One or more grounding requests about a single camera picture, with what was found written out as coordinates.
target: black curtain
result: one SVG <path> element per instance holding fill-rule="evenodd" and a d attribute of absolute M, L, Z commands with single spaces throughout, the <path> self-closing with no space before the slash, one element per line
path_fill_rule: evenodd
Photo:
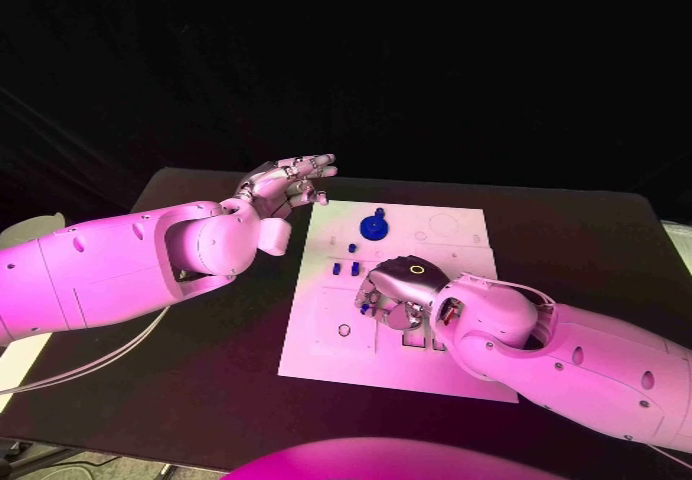
<path fill-rule="evenodd" d="M 346 176 L 628 191 L 692 220 L 674 28 L 210 8 L 2 5 L 0 227 L 126 213 L 165 166 L 246 171 L 322 152 Z"/>

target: blue object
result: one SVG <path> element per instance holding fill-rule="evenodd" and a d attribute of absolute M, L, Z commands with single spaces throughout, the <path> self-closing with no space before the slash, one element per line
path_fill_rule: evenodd
<path fill-rule="evenodd" d="M 378 208 L 372 217 L 365 217 L 361 222 L 361 235 L 372 241 L 383 240 L 390 233 L 390 225 L 385 220 L 385 210 Z"/>

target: robotic arm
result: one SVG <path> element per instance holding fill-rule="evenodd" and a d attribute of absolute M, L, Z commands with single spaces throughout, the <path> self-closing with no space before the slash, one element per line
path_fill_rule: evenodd
<path fill-rule="evenodd" d="M 230 284 L 257 249 L 283 255 L 284 218 L 293 207 L 326 204 L 309 179 L 336 175 L 334 161 L 269 162 L 221 203 L 81 223 L 0 250 L 0 345 L 130 320 Z"/>
<path fill-rule="evenodd" d="M 593 430 L 692 452 L 692 352 L 642 328 L 522 285 L 470 274 L 450 281 L 416 256 L 370 272 L 357 307 L 398 330 L 430 321 L 472 376 L 505 383 Z M 525 349 L 531 335 L 543 343 L 535 350 Z"/>

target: table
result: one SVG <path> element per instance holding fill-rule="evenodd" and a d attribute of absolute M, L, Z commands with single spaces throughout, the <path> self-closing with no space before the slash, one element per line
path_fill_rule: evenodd
<path fill-rule="evenodd" d="M 221 201 L 241 176 L 165 169 L 133 211 Z M 643 197 L 351 178 L 323 184 L 338 200 L 482 208 L 501 279 L 692 347 L 692 280 Z M 515 405 L 277 375 L 310 208 L 290 216 L 286 256 L 260 252 L 230 286 L 173 306 L 111 366 L 18 395 L 0 435 L 218 470 L 316 440 L 391 436 L 457 445 L 570 477 L 688 475 L 649 448 L 524 399 Z M 152 318 L 54 335 L 26 381 L 109 353 Z"/>

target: white cable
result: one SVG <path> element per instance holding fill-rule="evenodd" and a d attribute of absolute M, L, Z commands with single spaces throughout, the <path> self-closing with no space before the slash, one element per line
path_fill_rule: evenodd
<path fill-rule="evenodd" d="M 166 315 L 166 312 L 169 311 L 169 308 L 171 307 L 166 307 L 163 309 L 162 313 L 156 317 L 156 319 L 152 322 L 152 324 L 149 325 L 149 327 L 133 338 L 133 340 L 130 340 L 130 342 L 127 342 L 126 345 L 123 345 L 109 355 L 104 355 L 94 362 L 88 363 L 87 365 L 81 366 L 80 368 L 75 368 L 70 372 L 65 372 L 61 375 L 57 375 L 55 377 L 39 380 L 38 382 L 29 383 L 28 385 L 21 385 L 19 387 L 9 388 L 8 390 L 2 390 L 0 395 L 8 395 L 8 394 L 12 394 L 12 393 L 22 393 L 22 392 L 28 392 L 29 390 L 37 390 L 39 388 L 50 387 L 52 385 L 58 385 L 60 383 L 68 382 L 70 380 L 74 380 L 75 378 L 80 378 L 81 376 L 96 372 L 99 369 L 104 368 L 116 360 L 119 360 L 127 353 L 130 353 L 133 351 L 135 347 L 137 347 L 137 345 L 145 341 L 149 334 L 155 330 L 155 327 L 159 325 L 159 322 L 162 321 L 162 318 Z"/>
<path fill-rule="evenodd" d="M 481 277 L 479 275 L 473 275 L 472 273 L 465 272 L 462 274 L 465 277 L 475 278 L 476 280 L 482 280 L 489 283 L 496 283 L 498 285 L 507 285 L 508 287 L 524 288 L 530 292 L 534 292 L 545 301 L 547 304 L 556 305 L 556 300 L 544 293 L 541 290 L 528 287 L 527 285 L 521 285 L 519 283 L 504 282 L 502 280 L 495 280 L 494 278 Z"/>
<path fill-rule="evenodd" d="M 78 465 L 75 466 L 71 466 L 71 467 L 65 467 L 65 468 L 61 468 L 60 470 L 57 470 L 55 472 L 51 472 L 45 477 L 41 478 L 41 480 L 47 480 L 47 478 L 51 478 L 54 475 L 57 475 L 58 473 L 61 472 L 65 472 L 68 470 L 80 470 L 86 475 L 87 475 L 87 478 L 90 480 L 96 480 L 94 478 L 94 474 L 91 473 L 90 469 L 86 468 L 86 467 L 81 467 Z"/>
<path fill-rule="evenodd" d="M 652 447 L 662 455 L 665 455 L 671 460 L 675 460 L 681 465 L 685 465 L 691 470 L 692 470 L 692 465 L 690 463 L 685 463 L 678 457 L 674 457 L 668 452 L 665 452 L 659 447 L 655 447 L 654 445 L 646 445 L 648 447 Z"/>

